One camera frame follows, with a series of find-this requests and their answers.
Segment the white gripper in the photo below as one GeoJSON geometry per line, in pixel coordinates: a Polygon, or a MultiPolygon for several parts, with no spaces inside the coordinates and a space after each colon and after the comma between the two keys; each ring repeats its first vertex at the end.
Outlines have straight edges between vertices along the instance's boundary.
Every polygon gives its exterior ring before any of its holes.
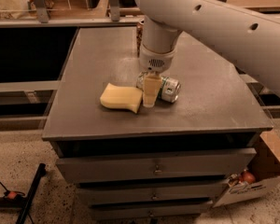
{"type": "MultiPolygon", "coordinates": [[[[139,63],[148,72],[163,73],[171,67],[175,56],[175,49],[157,53],[147,49],[144,45],[140,46],[139,63]]],[[[161,76],[157,73],[147,73],[143,81],[143,106],[153,107],[159,90],[161,88],[161,76]]]]}

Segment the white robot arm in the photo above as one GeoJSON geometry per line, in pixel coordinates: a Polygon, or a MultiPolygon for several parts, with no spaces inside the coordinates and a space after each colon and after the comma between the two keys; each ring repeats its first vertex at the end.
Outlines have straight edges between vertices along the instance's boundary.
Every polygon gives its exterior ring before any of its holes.
{"type": "Polygon", "coordinates": [[[135,0],[145,15],[140,64],[169,69],[186,32],[280,98],[280,20],[216,0],[135,0]]]}

